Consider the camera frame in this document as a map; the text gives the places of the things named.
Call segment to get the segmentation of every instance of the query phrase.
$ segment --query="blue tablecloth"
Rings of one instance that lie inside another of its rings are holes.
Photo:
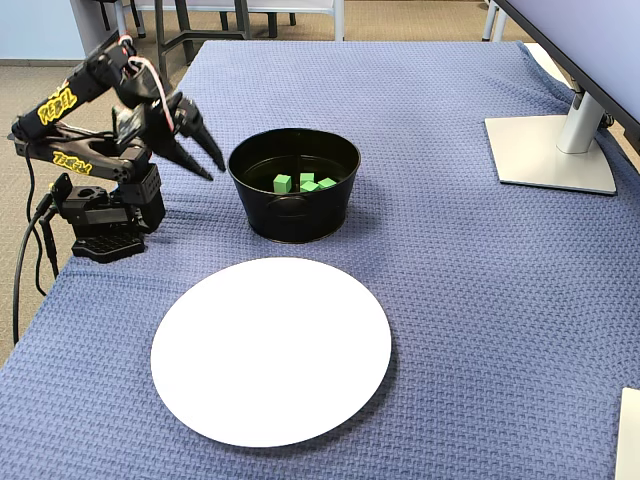
[[[485,117],[566,113],[571,99],[522,45],[209,42],[181,88],[226,158],[281,127],[355,143],[347,221],[275,244],[249,228],[228,174],[208,183],[158,159],[167,217],[147,251],[72,259],[0,372],[0,478],[613,477],[621,390],[640,387],[640,179],[605,133],[617,196],[498,182]],[[222,445],[164,407],[151,342],[196,282],[276,255],[366,285],[393,359],[341,427]]]

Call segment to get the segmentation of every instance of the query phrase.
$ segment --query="monitor base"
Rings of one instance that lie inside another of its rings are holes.
[[[556,147],[566,115],[487,118],[485,124],[502,183],[613,195],[611,168],[593,140],[586,153]]]

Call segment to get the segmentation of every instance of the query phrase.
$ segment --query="bucket handle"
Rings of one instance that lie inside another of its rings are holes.
[[[302,217],[309,211],[309,201],[300,195],[278,197],[267,204],[267,209],[278,217]]]

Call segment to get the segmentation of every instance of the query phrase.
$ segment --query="monitor stand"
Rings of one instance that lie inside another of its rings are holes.
[[[613,195],[611,168],[594,136],[604,109],[585,93],[568,115],[487,118],[502,183]]]

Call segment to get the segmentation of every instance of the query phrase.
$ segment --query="wall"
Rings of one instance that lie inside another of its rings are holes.
[[[82,60],[109,36],[97,2],[0,0],[0,3],[0,59]],[[111,13],[113,7],[107,5],[107,10]]]

